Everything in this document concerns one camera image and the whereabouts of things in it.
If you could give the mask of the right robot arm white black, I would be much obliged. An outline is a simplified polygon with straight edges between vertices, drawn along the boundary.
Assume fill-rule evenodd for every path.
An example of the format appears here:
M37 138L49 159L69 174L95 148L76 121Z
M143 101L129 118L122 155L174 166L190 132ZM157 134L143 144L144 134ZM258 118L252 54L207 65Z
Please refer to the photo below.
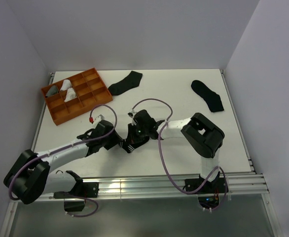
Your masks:
M209 193L217 187L217 153L225 135L203 114L195 113L190 118L173 121L156 121L146 110L131 111L128 116L132 122L128 124L127 138L121 143L121 147L127 152L133 152L149 140L158 140L159 151L162 152L161 141L185 138L201 157L201 189Z

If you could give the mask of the black sock with white stripes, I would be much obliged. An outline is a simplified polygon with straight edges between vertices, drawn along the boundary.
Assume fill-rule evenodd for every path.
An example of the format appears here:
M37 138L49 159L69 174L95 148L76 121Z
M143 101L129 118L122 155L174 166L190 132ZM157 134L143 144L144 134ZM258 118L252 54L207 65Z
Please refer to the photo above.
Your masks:
M122 140L118 145L125 150L128 154L132 153L135 149L141 147L149 141L149 137L142 139L140 142L133 143L132 141Z

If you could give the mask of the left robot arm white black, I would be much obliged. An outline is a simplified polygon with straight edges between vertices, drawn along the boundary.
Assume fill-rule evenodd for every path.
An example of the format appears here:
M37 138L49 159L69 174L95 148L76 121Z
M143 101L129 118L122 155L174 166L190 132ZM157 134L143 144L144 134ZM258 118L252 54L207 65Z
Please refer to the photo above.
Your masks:
M123 139L114 125L104 119L71 142L45 152L23 151L5 176L3 183L9 193L24 204L34 202L44 193L49 174L76 159L111 149Z

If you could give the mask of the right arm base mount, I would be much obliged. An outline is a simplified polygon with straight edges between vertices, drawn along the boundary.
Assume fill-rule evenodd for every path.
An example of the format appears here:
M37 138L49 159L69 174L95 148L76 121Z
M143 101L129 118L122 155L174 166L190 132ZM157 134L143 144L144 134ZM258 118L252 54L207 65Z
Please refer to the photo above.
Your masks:
M183 190L187 192L191 192L196 190L199 186L201 186L203 178L190 178L184 180ZM214 181L207 181L203 187L197 192L197 194L224 194L228 192L229 188L225 183L224 178L217 177Z

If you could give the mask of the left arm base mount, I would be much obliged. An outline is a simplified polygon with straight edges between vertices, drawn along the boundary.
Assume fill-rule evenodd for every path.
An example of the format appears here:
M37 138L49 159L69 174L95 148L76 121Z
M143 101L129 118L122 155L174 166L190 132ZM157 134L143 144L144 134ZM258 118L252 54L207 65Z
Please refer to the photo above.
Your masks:
M64 201L64 210L67 213L80 215L79 213L84 210L88 205L92 205L94 210L92 214L96 213L99 209L99 204L93 200L98 197L99 183L85 183L75 184L75 186L68 192L56 192L53 194L54 199L67 199L76 198L79 201Z

